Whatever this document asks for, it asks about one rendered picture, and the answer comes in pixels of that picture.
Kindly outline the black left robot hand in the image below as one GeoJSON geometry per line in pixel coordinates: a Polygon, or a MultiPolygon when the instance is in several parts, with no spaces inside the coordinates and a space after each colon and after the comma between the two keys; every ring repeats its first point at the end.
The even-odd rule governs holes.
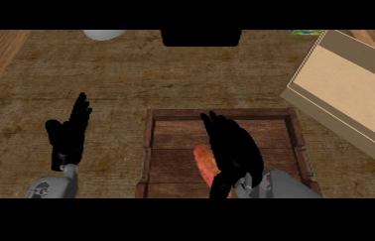
{"type": "Polygon", "coordinates": [[[77,98],[70,119],[65,122],[51,119],[46,121],[52,151],[52,170],[60,172],[62,166],[77,165],[83,159],[86,131],[93,109],[88,95],[82,92],[77,98]]]}

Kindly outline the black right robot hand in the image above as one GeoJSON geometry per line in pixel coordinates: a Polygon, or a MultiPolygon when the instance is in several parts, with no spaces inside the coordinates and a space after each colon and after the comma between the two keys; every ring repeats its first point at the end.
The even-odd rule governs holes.
{"type": "Polygon", "coordinates": [[[213,180],[210,197],[226,199],[241,178],[251,175],[251,188],[263,181],[265,160],[250,132],[234,119],[203,113],[201,119],[210,136],[210,145],[220,173],[213,180]]]}

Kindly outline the orange sweet potato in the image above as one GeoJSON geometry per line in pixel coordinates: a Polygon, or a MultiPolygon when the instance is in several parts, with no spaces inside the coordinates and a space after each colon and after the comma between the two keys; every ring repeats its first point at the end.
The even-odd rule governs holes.
{"type": "Polygon", "coordinates": [[[232,178],[228,172],[219,168],[212,148],[206,144],[197,144],[194,159],[203,180],[210,188],[212,198],[232,197],[232,178]]]}

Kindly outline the brown wooden tray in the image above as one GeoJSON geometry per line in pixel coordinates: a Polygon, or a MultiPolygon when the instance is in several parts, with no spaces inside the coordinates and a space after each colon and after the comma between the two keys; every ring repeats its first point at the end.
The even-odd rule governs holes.
{"type": "MultiPolygon", "coordinates": [[[[144,166],[136,185],[138,198],[206,198],[209,186],[194,159],[197,144],[209,144],[201,120],[204,109],[150,109],[144,134],[144,166]]],[[[306,163],[308,152],[294,109],[219,109],[250,132],[265,159],[265,167],[285,171],[321,191],[306,163]]]]}

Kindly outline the tan cardboard box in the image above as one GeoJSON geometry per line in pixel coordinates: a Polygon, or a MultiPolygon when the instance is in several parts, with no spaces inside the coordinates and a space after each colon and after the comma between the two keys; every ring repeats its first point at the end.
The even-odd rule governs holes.
{"type": "Polygon", "coordinates": [[[281,97],[375,159],[375,47],[325,30],[281,97]]]}

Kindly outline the white rounded object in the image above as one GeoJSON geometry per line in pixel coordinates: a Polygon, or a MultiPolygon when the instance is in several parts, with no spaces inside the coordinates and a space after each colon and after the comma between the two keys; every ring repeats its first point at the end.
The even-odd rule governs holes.
{"type": "Polygon", "coordinates": [[[108,41],[117,38],[124,30],[85,30],[88,37],[95,41],[108,41]]]}

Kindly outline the black rectangular object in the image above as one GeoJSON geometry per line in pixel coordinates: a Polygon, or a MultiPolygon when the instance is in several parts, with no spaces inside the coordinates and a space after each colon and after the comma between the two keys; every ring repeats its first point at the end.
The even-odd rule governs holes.
{"type": "Polygon", "coordinates": [[[161,39],[166,47],[235,47],[243,36],[241,30],[163,30],[161,39]]]}

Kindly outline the green flat object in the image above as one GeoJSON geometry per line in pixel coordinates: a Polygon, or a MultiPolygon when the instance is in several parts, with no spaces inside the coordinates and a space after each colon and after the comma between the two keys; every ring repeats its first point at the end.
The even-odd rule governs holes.
{"type": "Polygon", "coordinates": [[[290,34],[293,36],[319,36],[324,30],[291,30],[290,34]]]}

